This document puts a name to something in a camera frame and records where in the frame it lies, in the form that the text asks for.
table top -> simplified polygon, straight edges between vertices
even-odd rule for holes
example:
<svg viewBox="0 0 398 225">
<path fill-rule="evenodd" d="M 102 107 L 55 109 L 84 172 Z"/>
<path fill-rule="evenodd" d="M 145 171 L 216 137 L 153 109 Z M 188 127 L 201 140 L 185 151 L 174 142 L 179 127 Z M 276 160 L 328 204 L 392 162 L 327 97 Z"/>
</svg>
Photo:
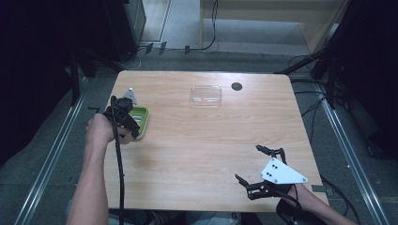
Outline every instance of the table top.
<svg viewBox="0 0 398 225">
<path fill-rule="evenodd" d="M 232 83 L 241 83 L 235 91 Z M 220 105 L 191 101 L 195 85 L 218 85 Z M 134 89 L 149 110 L 144 137 L 121 146 L 125 208 L 275 212 L 279 198 L 251 201 L 235 174 L 250 184 L 270 160 L 257 144 L 283 148 L 287 164 L 322 185 L 289 78 L 220 72 L 122 71 L 112 95 Z M 108 144 L 105 184 L 110 208 L 119 206 L 115 143 Z M 325 193 L 314 193 L 325 203 Z"/>
</svg>

white mounting plate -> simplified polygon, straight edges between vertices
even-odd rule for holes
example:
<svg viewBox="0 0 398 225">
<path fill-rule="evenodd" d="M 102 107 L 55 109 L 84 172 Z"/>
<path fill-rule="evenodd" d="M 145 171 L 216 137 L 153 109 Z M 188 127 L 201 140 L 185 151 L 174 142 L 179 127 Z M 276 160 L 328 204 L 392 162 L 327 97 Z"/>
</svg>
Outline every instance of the white mounting plate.
<svg viewBox="0 0 398 225">
<path fill-rule="evenodd" d="M 129 90 L 126 92 L 126 94 L 123 96 L 123 98 L 130 99 L 132 101 L 132 104 L 134 104 L 134 105 L 137 104 L 137 99 L 135 98 L 134 90 L 132 90 L 132 87 L 129 88 Z"/>
<path fill-rule="evenodd" d="M 261 177 L 277 185 L 307 183 L 307 177 L 293 170 L 277 158 L 273 157 L 266 168 L 261 172 Z"/>
</svg>

wooden desk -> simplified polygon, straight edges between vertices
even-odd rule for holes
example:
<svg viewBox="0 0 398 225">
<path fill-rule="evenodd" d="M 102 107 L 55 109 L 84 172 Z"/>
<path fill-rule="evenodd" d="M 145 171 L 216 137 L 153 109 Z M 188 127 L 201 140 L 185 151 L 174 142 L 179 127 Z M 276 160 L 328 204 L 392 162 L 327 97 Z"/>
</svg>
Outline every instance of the wooden desk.
<svg viewBox="0 0 398 225">
<path fill-rule="evenodd" d="M 319 50 L 330 29 L 345 13 L 348 0 L 219 0 L 217 19 L 298 23 L 311 53 Z M 211 19 L 214 0 L 201 0 L 203 19 Z"/>
<path fill-rule="evenodd" d="M 234 91 L 232 83 L 243 89 Z M 220 106 L 194 106 L 194 85 L 218 85 Z M 145 136 L 122 145 L 126 208 L 274 212 L 278 198 L 250 201 L 235 173 L 262 181 L 270 157 L 257 144 L 282 147 L 289 166 L 321 185 L 290 81 L 284 75 L 122 71 L 112 95 L 134 88 L 149 109 Z M 109 206 L 119 206 L 115 144 L 105 158 Z M 324 193 L 315 193 L 325 203 Z"/>
</svg>

human arm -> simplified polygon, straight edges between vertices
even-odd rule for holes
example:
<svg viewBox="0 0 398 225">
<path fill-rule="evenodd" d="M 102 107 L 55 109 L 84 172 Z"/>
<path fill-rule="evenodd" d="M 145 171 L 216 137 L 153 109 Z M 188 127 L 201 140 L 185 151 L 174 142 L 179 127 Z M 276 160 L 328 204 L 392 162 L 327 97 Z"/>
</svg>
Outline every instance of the human arm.
<svg viewBox="0 0 398 225">
<path fill-rule="evenodd" d="M 119 128 L 121 143 L 131 141 L 130 132 Z M 86 127 L 84 161 L 79 184 L 73 195 L 67 224 L 108 224 L 108 200 L 105 190 L 104 159 L 108 142 L 114 139 L 112 124 L 96 114 Z"/>
<path fill-rule="evenodd" d="M 322 202 L 317 198 L 309 189 L 307 189 L 302 184 L 295 184 L 290 188 L 288 195 L 296 199 L 296 190 L 298 194 L 298 202 L 301 205 L 301 209 L 314 214 L 316 217 L 320 218 L 326 224 L 329 225 L 354 225 L 353 221 L 349 220 L 347 217 L 336 212 L 330 206 Z M 283 198 L 287 203 L 295 206 L 290 200 Z"/>
</svg>

black round grommet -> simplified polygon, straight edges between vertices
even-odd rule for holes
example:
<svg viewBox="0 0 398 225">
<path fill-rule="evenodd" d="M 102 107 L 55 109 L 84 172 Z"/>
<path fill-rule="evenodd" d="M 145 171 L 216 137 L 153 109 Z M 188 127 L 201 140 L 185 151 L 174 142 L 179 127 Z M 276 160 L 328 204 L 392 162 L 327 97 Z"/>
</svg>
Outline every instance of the black round grommet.
<svg viewBox="0 0 398 225">
<path fill-rule="evenodd" d="M 232 89 L 236 90 L 236 91 L 240 91 L 242 90 L 242 84 L 240 84 L 240 82 L 234 82 L 231 85 Z"/>
</svg>

